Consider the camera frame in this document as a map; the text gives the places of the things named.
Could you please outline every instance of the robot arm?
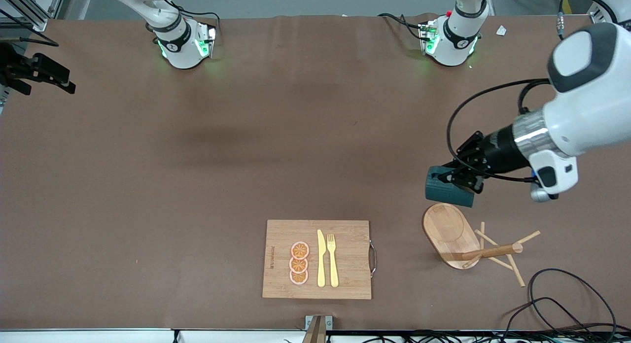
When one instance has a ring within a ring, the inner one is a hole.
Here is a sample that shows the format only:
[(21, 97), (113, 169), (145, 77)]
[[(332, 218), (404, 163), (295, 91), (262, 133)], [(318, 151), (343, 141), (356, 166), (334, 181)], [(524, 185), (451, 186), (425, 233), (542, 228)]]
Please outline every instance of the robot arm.
[(458, 150), (468, 167), (454, 160), (430, 168), (430, 200), (472, 206), (487, 176), (530, 167), (536, 177), (530, 195), (555, 199), (578, 182), (576, 157), (591, 148), (631, 139), (631, 33), (611, 23), (570, 35), (548, 61), (557, 92), (541, 109), (519, 116), (488, 136), (476, 132)]
[(178, 69), (190, 69), (210, 57), (216, 29), (183, 17), (165, 0), (117, 0), (132, 8), (151, 26), (162, 55)]
[(487, 0), (456, 0), (449, 17), (428, 22), (426, 54), (446, 66), (458, 66), (473, 53), (480, 27), (489, 15)]

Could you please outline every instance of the gray floor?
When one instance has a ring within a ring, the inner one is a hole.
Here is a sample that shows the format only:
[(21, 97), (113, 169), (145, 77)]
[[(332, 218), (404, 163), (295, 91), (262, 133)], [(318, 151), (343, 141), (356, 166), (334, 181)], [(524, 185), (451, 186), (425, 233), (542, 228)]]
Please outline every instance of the gray floor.
[[(218, 13), (222, 18), (266, 18), (277, 15), (419, 15), (444, 13), (454, 0), (177, 0), (187, 10)], [(559, 0), (493, 0), (497, 15), (556, 14)], [(140, 19), (115, 0), (91, 0), (86, 19)]]

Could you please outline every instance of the orange slice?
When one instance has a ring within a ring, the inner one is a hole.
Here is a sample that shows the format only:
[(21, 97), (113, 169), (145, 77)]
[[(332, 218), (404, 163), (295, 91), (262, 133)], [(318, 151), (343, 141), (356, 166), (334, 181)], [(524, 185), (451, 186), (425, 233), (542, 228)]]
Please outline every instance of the orange slice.
[(301, 274), (307, 271), (307, 267), (309, 263), (307, 263), (306, 259), (296, 259), (290, 258), (289, 260), (289, 269), (296, 274)]
[(291, 256), (296, 259), (305, 259), (309, 255), (309, 245), (302, 240), (291, 246)]
[(289, 280), (296, 285), (302, 285), (307, 282), (309, 279), (309, 272), (305, 271), (304, 273), (296, 274), (294, 272), (289, 272)]

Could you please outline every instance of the brown table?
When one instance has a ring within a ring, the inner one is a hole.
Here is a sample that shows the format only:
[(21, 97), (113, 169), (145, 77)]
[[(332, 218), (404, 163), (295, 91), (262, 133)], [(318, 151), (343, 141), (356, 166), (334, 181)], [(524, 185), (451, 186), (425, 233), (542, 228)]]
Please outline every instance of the brown table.
[[(338, 329), (500, 329), (526, 302), (496, 264), (440, 261), (421, 229), (424, 177), (450, 159), (458, 103), (546, 75), (554, 17), (489, 18), (455, 68), (382, 18), (277, 17), (225, 21), (223, 58), (182, 71), (143, 25), (56, 21), (47, 33), (61, 47), (30, 47), (70, 68), (77, 93), (36, 85), (0, 118), (0, 327), (289, 329), (322, 313)], [(456, 142), (511, 123), (518, 93), (472, 103)], [(526, 104), (552, 95), (539, 87)], [(582, 156), (580, 183), (556, 202), (489, 180), (463, 212), (498, 242), (541, 230), (516, 258), (525, 278), (546, 267), (583, 276), (628, 324), (630, 151)], [(261, 298), (268, 219), (370, 220), (373, 299)], [(581, 285), (538, 285), (582, 320), (608, 320)], [(531, 312), (513, 327), (544, 328)]]

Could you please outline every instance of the cutting board handle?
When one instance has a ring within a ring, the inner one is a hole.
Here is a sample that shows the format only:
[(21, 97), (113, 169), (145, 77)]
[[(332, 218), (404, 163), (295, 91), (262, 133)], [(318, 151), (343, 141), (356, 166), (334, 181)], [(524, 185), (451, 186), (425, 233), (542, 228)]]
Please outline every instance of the cutting board handle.
[(370, 270), (370, 277), (372, 278), (375, 275), (375, 271), (377, 270), (377, 250), (375, 249), (375, 245), (372, 244), (372, 240), (369, 240), (370, 248), (368, 249), (368, 262), (369, 266), (372, 267)]

